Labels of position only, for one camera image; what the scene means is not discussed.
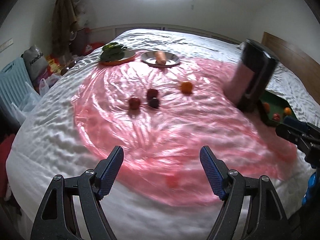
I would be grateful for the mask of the right gloved hand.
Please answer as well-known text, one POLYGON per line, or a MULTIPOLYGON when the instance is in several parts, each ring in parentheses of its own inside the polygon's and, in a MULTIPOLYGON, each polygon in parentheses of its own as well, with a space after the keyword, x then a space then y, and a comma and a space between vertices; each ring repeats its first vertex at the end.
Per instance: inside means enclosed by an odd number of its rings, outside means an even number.
POLYGON ((319 203, 319 172, 313 173, 308 180, 308 187, 302 199, 302 205, 319 203))

